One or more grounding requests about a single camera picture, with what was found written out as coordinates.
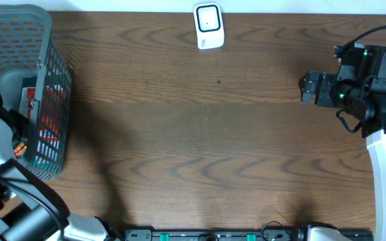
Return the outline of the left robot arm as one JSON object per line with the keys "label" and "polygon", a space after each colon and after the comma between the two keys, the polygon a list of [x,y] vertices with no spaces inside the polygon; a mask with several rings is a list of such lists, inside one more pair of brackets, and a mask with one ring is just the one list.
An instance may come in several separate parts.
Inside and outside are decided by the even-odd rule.
{"label": "left robot arm", "polygon": [[0,95],[0,240],[124,240],[99,217],[73,214],[63,199],[18,160],[29,147],[29,121]]}

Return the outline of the large red snack bag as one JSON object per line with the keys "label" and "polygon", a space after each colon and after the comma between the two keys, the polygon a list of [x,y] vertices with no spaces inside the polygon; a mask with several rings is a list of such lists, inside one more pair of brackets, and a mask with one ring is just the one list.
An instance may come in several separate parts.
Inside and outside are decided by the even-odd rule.
{"label": "large red snack bag", "polygon": [[[21,99],[19,103],[18,112],[24,117],[30,119],[33,99],[35,97],[35,87],[24,87],[21,89]],[[44,114],[41,116],[40,136],[48,142],[59,142],[60,137],[60,123],[63,120],[63,108],[66,100],[66,92],[61,85],[54,85],[52,87],[46,86],[45,96],[42,98],[42,110]]]}

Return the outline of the small orange snack packet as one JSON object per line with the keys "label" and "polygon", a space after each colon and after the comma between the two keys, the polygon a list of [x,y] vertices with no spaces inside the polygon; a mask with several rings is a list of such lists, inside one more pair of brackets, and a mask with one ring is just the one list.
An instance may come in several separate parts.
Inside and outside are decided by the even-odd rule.
{"label": "small orange snack packet", "polygon": [[14,153],[16,158],[20,158],[26,151],[27,144],[24,142],[19,143],[16,148],[14,148]]}

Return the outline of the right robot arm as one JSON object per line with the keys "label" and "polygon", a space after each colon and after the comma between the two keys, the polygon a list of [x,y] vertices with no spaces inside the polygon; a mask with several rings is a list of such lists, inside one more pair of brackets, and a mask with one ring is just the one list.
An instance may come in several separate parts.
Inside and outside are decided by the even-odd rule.
{"label": "right robot arm", "polygon": [[301,101],[335,108],[345,129],[366,140],[375,191],[373,238],[386,240],[386,47],[354,45],[336,56],[337,73],[309,71],[300,78]]}

